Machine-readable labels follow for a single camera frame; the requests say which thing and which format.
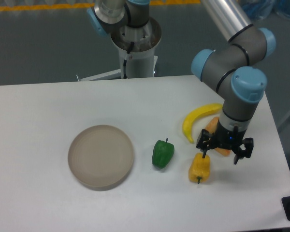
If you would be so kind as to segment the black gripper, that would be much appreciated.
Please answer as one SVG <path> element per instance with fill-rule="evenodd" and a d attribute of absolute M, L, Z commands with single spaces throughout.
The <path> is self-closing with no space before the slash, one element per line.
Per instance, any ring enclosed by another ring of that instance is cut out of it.
<path fill-rule="evenodd" d="M 236 131 L 226 129 L 220 121 L 214 133 L 210 133 L 206 129 L 202 129 L 197 139 L 196 147 L 202 152 L 202 158 L 205 159 L 208 150 L 215 148 L 223 148 L 232 150 L 235 154 L 233 163 L 236 165 L 243 158 L 250 158 L 253 148 L 253 138 L 243 139 L 246 130 Z"/>

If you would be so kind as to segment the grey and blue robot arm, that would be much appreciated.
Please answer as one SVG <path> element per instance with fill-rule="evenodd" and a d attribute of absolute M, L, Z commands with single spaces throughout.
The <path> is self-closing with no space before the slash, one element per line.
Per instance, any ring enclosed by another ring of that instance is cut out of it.
<path fill-rule="evenodd" d="M 197 147 L 203 154 L 215 148 L 231 150 L 237 162 L 252 154 L 253 139 L 244 134 L 267 85 L 265 74 L 253 66 L 273 53 L 276 39 L 270 30 L 256 28 L 234 0 L 202 4 L 229 47 L 204 49 L 191 64 L 192 73 L 224 99 L 215 131 L 202 130 Z M 161 29 L 149 15 L 149 1 L 98 0 L 87 15 L 96 32 L 110 35 L 118 48 L 123 79 L 154 75 L 153 52 Z"/>

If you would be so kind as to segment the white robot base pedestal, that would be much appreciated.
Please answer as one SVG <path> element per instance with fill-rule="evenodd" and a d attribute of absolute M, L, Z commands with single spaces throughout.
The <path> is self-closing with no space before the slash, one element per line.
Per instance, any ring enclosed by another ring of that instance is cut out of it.
<path fill-rule="evenodd" d="M 154 77 L 158 59 L 155 49 L 161 36 L 161 27 L 152 17 L 143 27 L 120 28 L 111 34 L 111 40 L 118 50 L 120 68 L 82 78 L 80 81 Z"/>

